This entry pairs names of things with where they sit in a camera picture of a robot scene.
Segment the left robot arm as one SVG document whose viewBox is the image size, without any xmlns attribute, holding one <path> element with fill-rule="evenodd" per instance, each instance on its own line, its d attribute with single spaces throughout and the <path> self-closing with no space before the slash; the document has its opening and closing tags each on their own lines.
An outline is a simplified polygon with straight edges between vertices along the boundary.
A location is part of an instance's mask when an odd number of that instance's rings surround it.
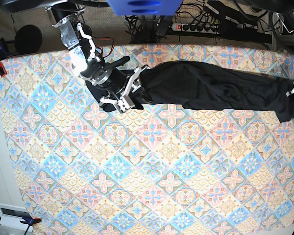
<svg viewBox="0 0 294 235">
<path fill-rule="evenodd" d="M 254 20 L 256 17 L 248 17 L 239 6 L 240 3 L 268 11 L 269 26 L 275 42 L 289 54 L 294 55 L 294 0 L 235 0 L 233 3 L 250 20 Z M 277 18 L 287 35 L 277 34 L 273 26 L 274 18 Z"/>
</svg>

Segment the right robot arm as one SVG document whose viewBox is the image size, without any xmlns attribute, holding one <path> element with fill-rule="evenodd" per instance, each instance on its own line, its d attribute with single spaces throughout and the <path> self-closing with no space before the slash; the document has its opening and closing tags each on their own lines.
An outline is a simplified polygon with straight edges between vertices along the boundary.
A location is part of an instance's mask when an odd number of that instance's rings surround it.
<svg viewBox="0 0 294 235">
<path fill-rule="evenodd" d="M 101 109 L 120 114 L 131 109 L 143 110 L 144 88 L 140 73 L 148 67 L 137 67 L 129 72 L 118 70 L 130 60 L 129 56 L 107 63 L 93 41 L 91 29 L 79 19 L 86 6 L 105 8 L 109 4 L 91 0 L 0 1 L 0 9 L 8 13 L 44 7 L 48 15 L 54 17 L 53 27 L 61 32 L 61 41 L 68 49 L 73 73 L 86 82 Z"/>
</svg>

